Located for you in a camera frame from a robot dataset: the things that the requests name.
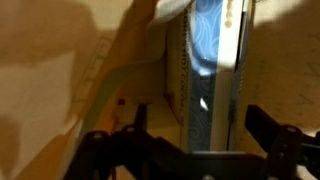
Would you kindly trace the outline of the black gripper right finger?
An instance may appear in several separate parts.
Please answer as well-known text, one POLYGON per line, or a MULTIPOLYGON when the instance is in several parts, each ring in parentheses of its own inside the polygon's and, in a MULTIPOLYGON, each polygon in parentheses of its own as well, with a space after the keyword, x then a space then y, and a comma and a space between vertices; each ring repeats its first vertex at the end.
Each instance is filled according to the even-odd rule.
POLYGON ((248 105, 245 127, 267 153, 262 180, 300 180, 297 166, 320 179, 320 135, 305 134, 289 124, 280 124, 258 105, 248 105))

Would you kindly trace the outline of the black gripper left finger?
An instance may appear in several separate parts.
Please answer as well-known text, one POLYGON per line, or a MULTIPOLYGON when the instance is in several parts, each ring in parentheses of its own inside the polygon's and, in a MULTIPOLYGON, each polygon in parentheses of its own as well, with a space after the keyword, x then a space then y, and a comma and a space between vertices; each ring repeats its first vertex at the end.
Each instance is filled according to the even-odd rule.
POLYGON ((63 180, 116 179, 115 168, 124 166, 133 177, 143 179, 142 151, 133 143, 146 132, 147 105, 139 104, 134 123, 108 134, 91 131, 81 140, 63 180))

